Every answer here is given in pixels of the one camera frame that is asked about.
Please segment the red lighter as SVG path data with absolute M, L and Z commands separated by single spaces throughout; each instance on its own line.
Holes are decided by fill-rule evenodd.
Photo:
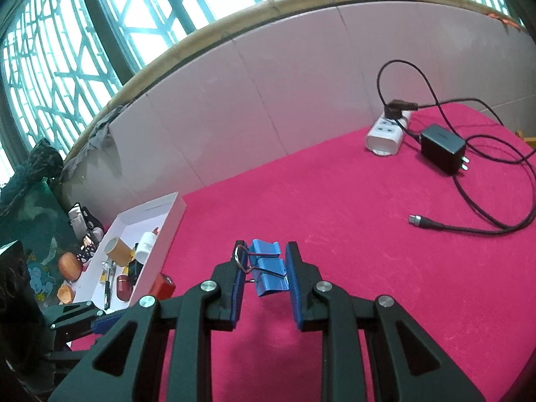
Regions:
M 150 288 L 149 295 L 158 300 L 166 300 L 172 298 L 174 292 L 175 283 L 173 280 L 167 275 L 158 273 Z

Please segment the brown packing tape roll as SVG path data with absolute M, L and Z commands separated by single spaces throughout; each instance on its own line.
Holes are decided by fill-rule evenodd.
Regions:
M 119 237 L 112 237 L 105 245 L 106 256 L 119 267 L 126 267 L 131 261 L 132 249 Z

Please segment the blue binder clip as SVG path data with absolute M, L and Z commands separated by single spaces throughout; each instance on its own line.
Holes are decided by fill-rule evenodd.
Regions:
M 253 239 L 250 245 L 236 244 L 233 258 L 237 267 L 250 275 L 258 297 L 289 290 L 289 280 L 279 242 Z

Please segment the white pill bottle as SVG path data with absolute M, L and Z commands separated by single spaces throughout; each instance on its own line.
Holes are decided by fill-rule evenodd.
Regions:
M 134 258 L 140 264 L 146 264 L 156 242 L 157 234 L 153 231 L 147 231 L 143 233 L 140 241 L 137 243 L 134 252 Z

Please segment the orange broken shell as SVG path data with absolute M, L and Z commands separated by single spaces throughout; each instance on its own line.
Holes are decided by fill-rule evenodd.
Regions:
M 63 283 L 59 287 L 56 297 L 62 305 L 72 304 L 75 298 L 75 291 L 69 283 Z

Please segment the white cardboard box tray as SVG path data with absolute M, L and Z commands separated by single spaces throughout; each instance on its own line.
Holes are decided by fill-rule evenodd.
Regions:
M 147 295 L 162 271 L 185 212 L 185 201 L 174 192 L 118 214 L 86 269 L 72 284 L 74 300 L 91 301 L 111 313 Z M 117 279 L 125 275 L 129 263 L 137 262 L 142 267 L 134 286 L 118 293 Z

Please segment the orange round object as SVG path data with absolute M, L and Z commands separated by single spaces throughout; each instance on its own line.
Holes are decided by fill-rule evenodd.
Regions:
M 77 281 L 83 271 L 83 263 L 73 252 L 65 252 L 58 260 L 58 269 L 67 281 Z

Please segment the red felt mat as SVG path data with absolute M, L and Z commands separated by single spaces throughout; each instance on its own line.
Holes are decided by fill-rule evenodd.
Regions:
M 406 141 L 378 157 L 354 132 L 203 188 L 170 124 L 134 108 L 115 124 L 115 144 L 83 169 L 81 200 L 103 223 L 178 192 L 187 209 L 163 270 L 178 293 L 206 279 L 238 240 L 296 242 L 326 279 L 362 298 L 390 294 L 411 313 L 489 401 L 513 384 L 535 346 L 535 229 L 481 238 L 417 229 L 421 214 L 481 228 L 469 195 L 515 224 L 531 209 L 533 179 L 512 164 L 525 144 L 486 116 L 452 105 L 458 131 L 478 134 L 488 159 L 471 155 L 457 181 Z

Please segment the doll figure packet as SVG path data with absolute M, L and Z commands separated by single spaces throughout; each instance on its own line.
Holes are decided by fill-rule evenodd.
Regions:
M 74 235 L 81 242 L 80 251 L 76 257 L 83 265 L 86 265 L 95 255 L 98 245 L 104 238 L 104 226 L 90 213 L 87 207 L 79 202 L 71 207 L 67 215 Z

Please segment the dark green bag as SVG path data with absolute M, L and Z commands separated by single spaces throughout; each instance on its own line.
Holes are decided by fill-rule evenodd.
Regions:
M 59 151 L 42 139 L 1 188 L 1 243 L 22 242 L 30 286 L 42 309 L 59 303 L 57 292 L 65 281 L 60 258 L 80 249 L 54 194 L 63 168 Z

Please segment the black power adapter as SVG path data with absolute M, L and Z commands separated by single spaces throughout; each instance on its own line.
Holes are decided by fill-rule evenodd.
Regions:
M 442 173 L 453 176 L 468 170 L 466 142 L 438 124 L 432 124 L 420 134 L 421 155 Z

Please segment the grey cloth on ledge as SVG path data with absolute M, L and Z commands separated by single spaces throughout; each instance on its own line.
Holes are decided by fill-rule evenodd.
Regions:
M 96 120 L 83 132 L 74 148 L 65 159 L 60 182 L 66 183 L 91 151 L 99 151 L 111 141 L 110 125 L 124 111 L 126 105 L 118 105 L 107 112 L 102 112 Z

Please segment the white power strip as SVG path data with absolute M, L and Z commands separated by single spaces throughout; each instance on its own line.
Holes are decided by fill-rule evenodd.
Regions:
M 382 114 L 366 134 L 365 147 L 378 156 L 396 155 L 404 137 L 404 130 Z

